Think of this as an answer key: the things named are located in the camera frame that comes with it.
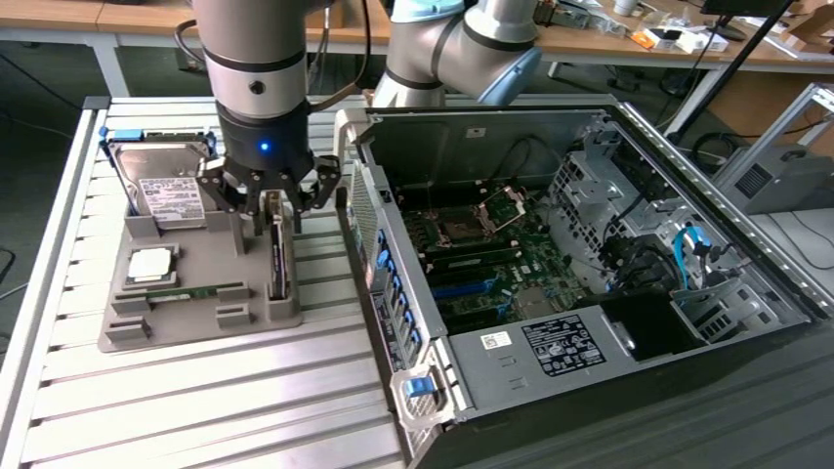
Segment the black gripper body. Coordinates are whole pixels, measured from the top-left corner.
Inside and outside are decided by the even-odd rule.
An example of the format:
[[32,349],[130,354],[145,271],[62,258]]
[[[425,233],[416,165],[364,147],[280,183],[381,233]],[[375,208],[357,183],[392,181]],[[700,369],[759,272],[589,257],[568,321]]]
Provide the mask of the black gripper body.
[[309,104],[268,118],[245,117],[216,103],[225,147],[225,171],[248,187],[258,175],[262,190],[297,192],[312,169],[307,121]]

